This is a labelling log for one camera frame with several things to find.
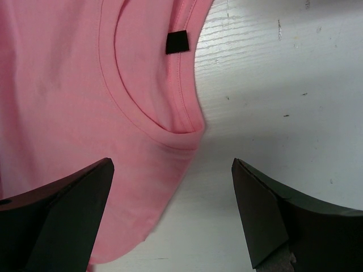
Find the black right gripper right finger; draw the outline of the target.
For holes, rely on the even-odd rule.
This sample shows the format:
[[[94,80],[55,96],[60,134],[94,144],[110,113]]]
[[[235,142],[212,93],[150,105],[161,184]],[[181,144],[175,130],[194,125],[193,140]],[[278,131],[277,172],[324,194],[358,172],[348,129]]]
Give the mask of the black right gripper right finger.
[[[240,159],[233,185],[256,271],[361,271],[362,211],[286,186]]]

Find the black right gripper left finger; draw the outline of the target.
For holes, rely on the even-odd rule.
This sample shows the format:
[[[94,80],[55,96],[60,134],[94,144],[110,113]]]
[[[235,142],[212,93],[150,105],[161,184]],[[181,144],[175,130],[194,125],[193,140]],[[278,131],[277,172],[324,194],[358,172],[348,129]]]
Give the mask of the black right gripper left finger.
[[[1,200],[1,271],[86,271],[113,174],[104,158]]]

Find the pink t-shirt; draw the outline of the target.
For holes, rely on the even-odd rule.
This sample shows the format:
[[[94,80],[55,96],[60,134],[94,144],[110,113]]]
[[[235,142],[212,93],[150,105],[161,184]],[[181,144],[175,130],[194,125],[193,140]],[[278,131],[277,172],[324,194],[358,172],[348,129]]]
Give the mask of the pink t-shirt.
[[[211,5],[1,2],[1,196],[111,158],[93,265],[147,238],[200,145],[194,60]],[[166,54],[182,30],[189,51]]]

